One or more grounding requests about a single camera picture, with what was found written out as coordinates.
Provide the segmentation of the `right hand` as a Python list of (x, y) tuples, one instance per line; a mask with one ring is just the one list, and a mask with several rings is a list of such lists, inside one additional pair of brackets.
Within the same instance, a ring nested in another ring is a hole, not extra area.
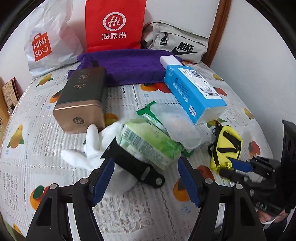
[(278, 216), (272, 216), (270, 214), (268, 214), (267, 212), (264, 212), (260, 209), (256, 209), (257, 211), (257, 215), (259, 217), (259, 220), (262, 224), (268, 223), (268, 222), (274, 222), (274, 223), (278, 223), (282, 220), (284, 220), (285, 218), (288, 217), (288, 213), (285, 212), (285, 210), (283, 210)]

